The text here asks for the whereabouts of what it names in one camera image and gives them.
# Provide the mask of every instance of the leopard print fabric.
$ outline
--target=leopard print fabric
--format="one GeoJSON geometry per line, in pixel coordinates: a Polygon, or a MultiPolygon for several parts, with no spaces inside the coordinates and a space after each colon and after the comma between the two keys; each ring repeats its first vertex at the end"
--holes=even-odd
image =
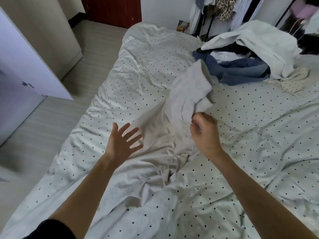
{"type": "Polygon", "coordinates": [[[216,6],[220,9],[217,19],[220,21],[229,21],[233,16],[234,4],[237,0],[216,0],[216,6]]]}

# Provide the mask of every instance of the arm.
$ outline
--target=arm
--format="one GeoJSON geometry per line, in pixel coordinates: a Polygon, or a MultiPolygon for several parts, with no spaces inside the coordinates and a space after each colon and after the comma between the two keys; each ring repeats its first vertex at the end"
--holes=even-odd
{"type": "Polygon", "coordinates": [[[132,153],[142,148],[142,145],[130,148],[142,137],[138,135],[129,140],[138,131],[138,128],[122,136],[129,126],[130,124],[126,124],[118,130],[117,124],[113,123],[113,130],[104,155],[76,190],[50,216],[50,219],[65,224],[77,239],[82,239],[86,235],[115,169],[124,163],[132,153]]]}
{"type": "Polygon", "coordinates": [[[223,151],[212,116],[195,114],[190,129],[198,149],[223,174],[262,239],[317,238],[223,151]]]}

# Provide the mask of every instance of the red door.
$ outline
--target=red door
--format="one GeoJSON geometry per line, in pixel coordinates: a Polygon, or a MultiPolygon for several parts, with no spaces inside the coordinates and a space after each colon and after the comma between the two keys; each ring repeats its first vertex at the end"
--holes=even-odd
{"type": "Polygon", "coordinates": [[[142,21],[141,0],[82,0],[90,21],[129,28],[142,21]]]}

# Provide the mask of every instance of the white duvet cover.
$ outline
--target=white duvet cover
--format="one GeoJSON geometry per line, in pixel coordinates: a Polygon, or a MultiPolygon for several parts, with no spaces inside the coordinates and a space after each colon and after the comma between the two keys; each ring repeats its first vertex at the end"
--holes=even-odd
{"type": "MultiPolygon", "coordinates": [[[[103,154],[112,122],[132,122],[163,101],[198,47],[189,35],[148,24],[131,27],[90,107],[0,238],[20,239],[48,218],[103,154]]],[[[214,104],[206,112],[218,120],[233,160],[319,236],[319,72],[313,67],[300,96],[265,82],[229,87],[214,80],[214,104]]],[[[132,197],[109,210],[108,187],[86,238],[259,238],[204,155],[195,154],[175,176],[143,206],[132,197]]]]}

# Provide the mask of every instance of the right hand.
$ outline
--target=right hand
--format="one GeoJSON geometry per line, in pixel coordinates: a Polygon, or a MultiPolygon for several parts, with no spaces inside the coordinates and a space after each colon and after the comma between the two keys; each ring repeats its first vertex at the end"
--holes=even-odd
{"type": "Polygon", "coordinates": [[[193,116],[190,132],[197,148],[208,158],[212,158],[225,152],[219,141],[217,120],[212,116],[199,112],[193,116]]]}

